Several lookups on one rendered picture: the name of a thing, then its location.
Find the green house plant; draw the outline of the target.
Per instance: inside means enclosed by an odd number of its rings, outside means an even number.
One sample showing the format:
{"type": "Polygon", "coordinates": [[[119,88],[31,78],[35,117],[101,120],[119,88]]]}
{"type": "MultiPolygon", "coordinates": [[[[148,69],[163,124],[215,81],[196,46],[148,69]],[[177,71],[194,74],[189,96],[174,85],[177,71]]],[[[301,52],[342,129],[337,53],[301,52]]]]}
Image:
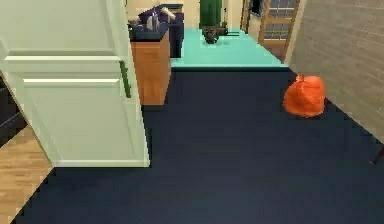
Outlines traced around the green house plant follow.
{"type": "Polygon", "coordinates": [[[219,26],[221,22],[222,0],[200,0],[199,26],[219,26]]]}

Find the white room door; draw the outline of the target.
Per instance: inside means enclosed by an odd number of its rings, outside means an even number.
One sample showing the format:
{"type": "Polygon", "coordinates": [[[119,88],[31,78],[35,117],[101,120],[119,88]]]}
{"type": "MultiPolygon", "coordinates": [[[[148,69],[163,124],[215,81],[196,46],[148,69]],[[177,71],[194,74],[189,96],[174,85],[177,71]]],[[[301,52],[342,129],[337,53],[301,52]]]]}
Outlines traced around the white room door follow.
{"type": "Polygon", "coordinates": [[[0,0],[0,71],[53,166],[149,166],[124,0],[0,0]]]}

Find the black plant pot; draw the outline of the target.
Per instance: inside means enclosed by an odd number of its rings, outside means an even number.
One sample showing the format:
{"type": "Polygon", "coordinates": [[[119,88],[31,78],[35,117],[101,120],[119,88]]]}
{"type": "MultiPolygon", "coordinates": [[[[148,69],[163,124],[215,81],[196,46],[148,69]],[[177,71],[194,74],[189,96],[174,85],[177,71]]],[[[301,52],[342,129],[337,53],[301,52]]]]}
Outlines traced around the black plant pot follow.
{"type": "Polygon", "coordinates": [[[228,29],[222,26],[205,26],[202,28],[202,35],[208,44],[215,44],[220,36],[225,36],[228,33],[228,29]]]}

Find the grey bottle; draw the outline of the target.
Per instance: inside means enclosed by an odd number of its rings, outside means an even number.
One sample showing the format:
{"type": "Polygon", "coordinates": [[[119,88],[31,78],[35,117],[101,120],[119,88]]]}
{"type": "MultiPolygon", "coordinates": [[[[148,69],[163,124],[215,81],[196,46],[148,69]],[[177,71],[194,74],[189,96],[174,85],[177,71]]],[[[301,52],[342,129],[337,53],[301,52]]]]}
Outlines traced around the grey bottle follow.
{"type": "Polygon", "coordinates": [[[153,12],[151,16],[147,19],[147,29],[153,32],[157,32],[159,30],[160,22],[158,20],[158,14],[153,12]]]}

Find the orange garbage bag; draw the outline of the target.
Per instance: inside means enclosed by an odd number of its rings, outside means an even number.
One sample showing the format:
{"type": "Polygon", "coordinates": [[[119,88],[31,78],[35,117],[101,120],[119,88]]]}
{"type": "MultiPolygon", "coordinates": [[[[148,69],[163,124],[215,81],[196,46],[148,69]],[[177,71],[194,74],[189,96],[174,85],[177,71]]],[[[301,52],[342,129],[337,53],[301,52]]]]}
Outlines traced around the orange garbage bag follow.
{"type": "Polygon", "coordinates": [[[283,98],[284,109],[304,118],[318,116],[325,108],[325,86],[318,76],[298,74],[283,98]]]}

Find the orange wooden cabinet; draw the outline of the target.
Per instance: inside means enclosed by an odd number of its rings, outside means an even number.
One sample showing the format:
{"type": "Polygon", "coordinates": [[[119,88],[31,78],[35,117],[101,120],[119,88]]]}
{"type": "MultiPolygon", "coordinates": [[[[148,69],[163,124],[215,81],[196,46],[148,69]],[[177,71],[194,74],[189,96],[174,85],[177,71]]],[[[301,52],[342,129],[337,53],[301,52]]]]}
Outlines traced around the orange wooden cabinet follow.
{"type": "Polygon", "coordinates": [[[140,102],[163,105],[171,76],[168,28],[153,32],[133,27],[129,37],[140,102]]]}

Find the dark purple sofa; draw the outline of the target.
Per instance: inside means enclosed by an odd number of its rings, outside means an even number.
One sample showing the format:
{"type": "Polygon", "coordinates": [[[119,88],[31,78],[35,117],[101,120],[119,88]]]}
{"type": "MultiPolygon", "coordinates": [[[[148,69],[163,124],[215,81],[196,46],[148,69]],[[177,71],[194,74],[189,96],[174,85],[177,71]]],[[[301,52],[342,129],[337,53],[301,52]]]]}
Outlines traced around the dark purple sofa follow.
{"type": "Polygon", "coordinates": [[[146,22],[149,16],[156,12],[158,19],[161,23],[165,23],[169,28],[169,40],[170,40],[170,57],[180,58],[182,43],[184,40],[184,13],[182,4],[160,4],[152,7],[139,14],[139,18],[142,22],[146,22]],[[171,19],[168,15],[161,11],[162,8],[167,8],[173,13],[176,18],[171,19]]]}

